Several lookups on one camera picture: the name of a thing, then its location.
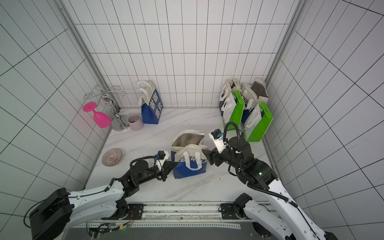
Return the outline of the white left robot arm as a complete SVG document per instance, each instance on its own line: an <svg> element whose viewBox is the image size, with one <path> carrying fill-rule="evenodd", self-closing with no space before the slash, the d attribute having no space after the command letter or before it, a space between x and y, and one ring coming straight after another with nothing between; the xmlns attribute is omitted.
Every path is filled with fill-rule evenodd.
<svg viewBox="0 0 384 240"><path fill-rule="evenodd" d="M151 180L165 181L178 165L168 161L164 151L154 156L133 160L129 170L101 187L70 192L66 188L54 191L48 198L33 205L25 214L34 240L53 240L63 231L96 219L122 220L129 213L126 199Z"/></svg>

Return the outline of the green white bag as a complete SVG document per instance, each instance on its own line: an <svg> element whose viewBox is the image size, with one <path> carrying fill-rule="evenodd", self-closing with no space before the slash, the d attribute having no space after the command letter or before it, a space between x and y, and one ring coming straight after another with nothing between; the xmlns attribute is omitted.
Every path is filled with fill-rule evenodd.
<svg viewBox="0 0 384 240"><path fill-rule="evenodd" d="M224 104L221 107L223 112L224 125L229 122L235 123L238 127L241 124L245 102L240 91L230 93L224 98Z"/></svg>
<svg viewBox="0 0 384 240"><path fill-rule="evenodd" d="M274 116L266 103L259 103L244 124L244 135L247 142L260 142L267 132Z"/></svg>

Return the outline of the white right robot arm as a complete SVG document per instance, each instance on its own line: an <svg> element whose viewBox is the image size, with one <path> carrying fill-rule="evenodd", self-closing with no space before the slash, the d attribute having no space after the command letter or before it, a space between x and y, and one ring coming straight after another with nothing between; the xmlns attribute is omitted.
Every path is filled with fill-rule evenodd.
<svg viewBox="0 0 384 240"><path fill-rule="evenodd" d="M278 175L254 157L250 144L234 122L209 134L215 148L204 150L210 165L228 164L233 176L251 189L234 201L239 219L249 218L279 240L335 240L336 235L318 227L291 198Z"/></svg>

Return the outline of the navy beige small bag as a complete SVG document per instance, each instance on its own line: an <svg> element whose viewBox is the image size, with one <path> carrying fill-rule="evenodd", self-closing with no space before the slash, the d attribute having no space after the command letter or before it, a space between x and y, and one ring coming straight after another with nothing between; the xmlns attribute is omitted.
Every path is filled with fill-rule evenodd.
<svg viewBox="0 0 384 240"><path fill-rule="evenodd" d="M239 80L237 78L227 79L219 95L219 108L223 106L225 99L230 96L230 93L235 95L236 91L242 92Z"/></svg>

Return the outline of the blue beige takeout bag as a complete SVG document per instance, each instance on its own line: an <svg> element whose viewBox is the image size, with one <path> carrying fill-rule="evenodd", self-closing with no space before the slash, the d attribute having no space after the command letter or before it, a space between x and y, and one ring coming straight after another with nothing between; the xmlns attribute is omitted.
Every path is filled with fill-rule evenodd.
<svg viewBox="0 0 384 240"><path fill-rule="evenodd" d="M269 95L266 90L266 83L261 78L255 78L252 85L243 84L242 97L245 102L241 122L244 124L257 104L268 103Z"/></svg>

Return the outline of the large blue beige cheerful bag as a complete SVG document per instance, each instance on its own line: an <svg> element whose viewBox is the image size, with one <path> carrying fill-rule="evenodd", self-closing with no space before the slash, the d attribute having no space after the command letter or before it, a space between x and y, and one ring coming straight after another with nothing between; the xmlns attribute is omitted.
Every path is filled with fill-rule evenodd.
<svg viewBox="0 0 384 240"><path fill-rule="evenodd" d="M175 179L183 179L206 172L208 159L203 151L209 148L204 143L205 133L198 130L184 130L171 143L171 160L177 166L173 169Z"/></svg>

